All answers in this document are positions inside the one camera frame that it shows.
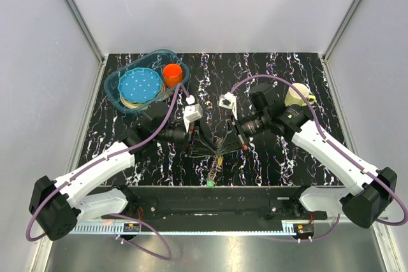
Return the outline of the green key tag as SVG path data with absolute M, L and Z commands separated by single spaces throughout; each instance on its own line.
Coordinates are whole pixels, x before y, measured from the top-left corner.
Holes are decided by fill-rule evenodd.
M 207 187 L 214 187 L 215 183 L 213 180 L 208 180 L 207 181 Z

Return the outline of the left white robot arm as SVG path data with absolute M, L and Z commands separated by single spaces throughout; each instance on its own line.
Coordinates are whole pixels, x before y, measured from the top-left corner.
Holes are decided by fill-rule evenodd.
M 117 173 L 134 166 L 137 156 L 155 141 L 180 142 L 186 148 L 192 148 L 194 133 L 201 126 L 203 108 L 198 103 L 187 105 L 182 123 L 169 123 L 171 111 L 172 107 L 166 103 L 150 104 L 132 128 L 102 154 L 54 180 L 48 176 L 39 178 L 29 203 L 32 217 L 26 230 L 27 240 L 35 241 L 31 235 L 33 224 L 38 224 L 43 230 L 41 238 L 56 241 L 65 237 L 81 221 L 116 213 L 123 218 L 133 217 L 138 203 L 127 187 L 116 187 L 100 194 L 91 194 L 91 191 Z

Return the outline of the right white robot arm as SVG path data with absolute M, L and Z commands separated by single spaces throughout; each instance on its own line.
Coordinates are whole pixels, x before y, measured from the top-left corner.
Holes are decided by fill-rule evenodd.
M 232 91 L 219 98 L 218 105 L 233 114 L 228 124 L 236 148 L 246 149 L 251 136 L 271 131 L 311 154 L 342 182 L 340 187 L 304 187 L 289 203 L 292 216 L 301 219 L 325 211 L 345 215 L 367 229 L 393 201 L 407 209 L 395 193 L 397 174 L 391 168 L 379 169 L 365 162 L 321 127 L 311 106 L 316 98 L 308 86 L 291 83 L 281 97 L 271 85 L 261 83 L 250 97 L 256 112 L 242 119 Z

